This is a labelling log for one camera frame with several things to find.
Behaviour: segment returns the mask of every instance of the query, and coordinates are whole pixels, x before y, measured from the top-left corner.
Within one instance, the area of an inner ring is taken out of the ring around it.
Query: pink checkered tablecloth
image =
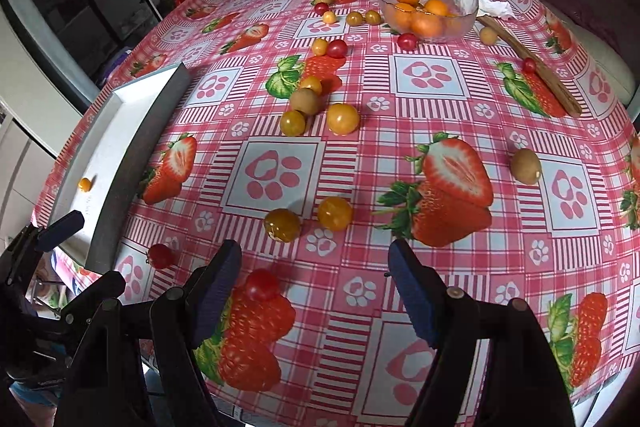
[[[406,52],[387,26],[345,24],[352,10],[379,10],[378,0],[341,1],[333,25],[315,15],[310,0],[188,0],[175,9],[113,73],[76,127],[40,196],[39,222],[47,222],[65,169],[111,90],[182,61],[193,82],[150,163],[158,163],[167,142],[189,133],[197,140],[194,168],[178,197],[132,204],[116,261],[127,280],[122,300],[156,298],[182,285],[222,240],[235,239],[242,277],[270,268],[296,311],[293,329],[271,349],[280,383],[250,393],[207,380],[212,393],[290,426],[404,422],[433,352],[415,336],[393,280],[383,276],[392,237],[373,225],[389,218],[372,211],[382,208],[377,200],[391,183],[418,181],[405,156],[442,131],[478,152],[495,195],[492,223],[443,248],[411,241],[422,263],[477,299],[526,299],[555,342],[565,379],[578,354],[571,345],[560,353],[567,342],[560,336],[571,326],[554,338],[549,309],[555,319],[564,313],[568,320],[580,314],[585,296],[603,294],[606,317],[596,332],[602,355],[593,373],[571,386],[572,399],[633,363],[640,349],[640,237],[620,207],[636,201],[625,171],[635,133],[595,61],[538,0],[506,0],[516,20],[505,26],[556,71],[583,110],[579,119],[549,118],[507,92],[496,63],[511,63],[517,72],[520,60],[503,42],[482,45],[479,24],[458,41],[421,43]],[[268,26],[259,41],[225,47],[255,25]],[[308,59],[319,36],[342,38],[350,48],[335,71],[343,86],[330,102],[355,105],[361,125],[334,136],[321,112],[303,137],[288,138],[278,127],[287,100],[273,98],[265,82],[281,59]],[[510,175],[510,154],[522,147],[541,159],[538,185]],[[354,221],[345,232],[329,232],[314,219],[329,195],[353,204]],[[272,241],[262,227],[268,210],[285,206],[303,218],[302,235],[289,244]],[[159,242],[180,252],[177,266],[155,271],[145,263],[146,249]],[[78,289],[97,277],[80,273],[63,253],[56,258],[75,273]],[[463,424],[474,418],[486,356],[483,342]]]

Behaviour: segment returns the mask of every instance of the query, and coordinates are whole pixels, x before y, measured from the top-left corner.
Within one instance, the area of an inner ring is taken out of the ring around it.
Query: white tray
[[[191,82],[183,64],[141,76],[113,90],[66,171],[49,223],[72,210],[84,228],[60,248],[87,270],[113,267],[127,210],[175,106]],[[78,182],[93,181],[89,192]]]

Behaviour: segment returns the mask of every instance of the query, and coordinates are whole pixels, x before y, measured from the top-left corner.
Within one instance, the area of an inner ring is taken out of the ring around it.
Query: glass bowl
[[[412,33],[425,42],[448,42],[469,33],[478,14],[478,0],[441,0],[451,16],[397,8],[397,0],[380,0],[382,16],[394,31]]]

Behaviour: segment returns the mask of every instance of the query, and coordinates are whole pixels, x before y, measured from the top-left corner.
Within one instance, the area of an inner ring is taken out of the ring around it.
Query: wooden stick
[[[522,58],[533,58],[536,61],[536,73],[542,81],[546,84],[551,92],[558,99],[558,102],[564,107],[564,110],[567,111],[574,118],[578,118],[582,114],[582,108],[575,97],[566,89],[566,86],[560,81],[558,76],[549,69],[546,64],[540,60],[536,55],[530,52],[516,37],[511,35],[495,18],[489,15],[482,15],[478,17],[478,20],[488,28],[491,28],[495,31],[498,36],[505,41],[508,45],[511,46],[513,51],[516,52],[518,57]]]

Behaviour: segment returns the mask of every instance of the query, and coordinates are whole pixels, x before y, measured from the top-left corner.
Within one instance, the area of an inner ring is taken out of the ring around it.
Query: screw
[[[527,308],[529,308],[529,305],[526,303],[526,301],[517,298],[511,300],[511,306],[516,308],[519,312],[525,312],[527,311]]]
[[[462,299],[465,293],[457,286],[449,286],[447,288],[447,295],[452,299]]]
[[[184,295],[184,290],[180,286],[174,286],[166,291],[166,298],[170,301],[177,301]]]
[[[102,302],[102,309],[106,312],[110,312],[116,309],[120,301],[117,299],[106,299]]]

